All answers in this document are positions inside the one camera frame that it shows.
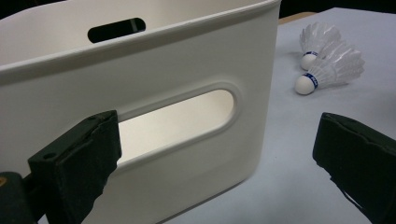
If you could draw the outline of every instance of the bin handle hole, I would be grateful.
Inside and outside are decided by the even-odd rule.
[[[140,18],[133,18],[93,27],[88,31],[88,38],[92,43],[98,43],[125,35],[133,35],[145,30],[145,22]]]

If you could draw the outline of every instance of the table surface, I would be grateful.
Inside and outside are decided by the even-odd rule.
[[[299,35],[309,23],[332,23],[366,61],[361,78],[302,96]],[[167,224],[365,224],[369,220],[312,159],[323,112],[356,119],[396,139],[396,15],[333,8],[279,25],[262,159],[239,186]]]

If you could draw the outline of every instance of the shuttlecock feathers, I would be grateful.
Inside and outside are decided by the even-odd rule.
[[[300,45],[304,56],[301,67],[308,70],[323,48],[341,39],[341,34],[333,25],[324,22],[309,24],[300,34]]]

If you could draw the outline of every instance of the badminton shuttlecock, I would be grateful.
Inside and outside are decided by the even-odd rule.
[[[332,42],[322,50],[308,72],[297,79],[294,89],[306,95],[316,88],[348,83],[361,76],[363,65],[360,51],[343,41]]]
[[[300,34],[300,45],[304,56],[301,67],[308,70],[323,48],[341,39],[341,34],[333,25],[323,22],[309,24]]]

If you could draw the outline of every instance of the white plastic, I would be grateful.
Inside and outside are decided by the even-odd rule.
[[[220,126],[122,163],[85,222],[155,223],[243,181],[262,151],[279,3],[71,0],[1,20],[0,170],[28,174],[30,156],[90,115],[123,121],[226,90]],[[88,41],[131,18],[147,31]]]

